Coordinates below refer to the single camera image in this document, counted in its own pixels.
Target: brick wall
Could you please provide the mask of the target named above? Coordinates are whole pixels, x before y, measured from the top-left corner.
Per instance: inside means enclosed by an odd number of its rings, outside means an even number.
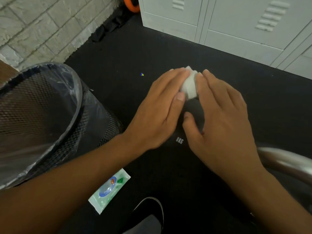
[[[0,59],[15,69],[64,62],[121,0],[0,0]]]

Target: trash can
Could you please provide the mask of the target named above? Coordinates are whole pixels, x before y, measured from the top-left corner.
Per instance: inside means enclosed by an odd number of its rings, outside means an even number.
[[[26,68],[0,86],[0,189],[83,155],[122,130],[69,66]]]

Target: forearm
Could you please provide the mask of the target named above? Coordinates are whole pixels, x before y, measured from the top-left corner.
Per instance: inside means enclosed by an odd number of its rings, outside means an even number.
[[[0,197],[3,233],[55,231],[113,174],[140,154],[122,135]]]
[[[270,232],[312,233],[312,216],[264,168],[229,185]]]

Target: wet wipes packet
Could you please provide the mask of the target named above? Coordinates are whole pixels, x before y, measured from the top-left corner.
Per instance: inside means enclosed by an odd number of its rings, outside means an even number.
[[[90,204],[101,214],[116,193],[130,178],[131,176],[124,169],[120,169],[89,198]]]

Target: sneaker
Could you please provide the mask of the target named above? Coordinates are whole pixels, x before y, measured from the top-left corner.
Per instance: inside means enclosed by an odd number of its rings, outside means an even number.
[[[133,210],[123,234],[161,234],[163,229],[163,208],[154,197],[146,197]]]

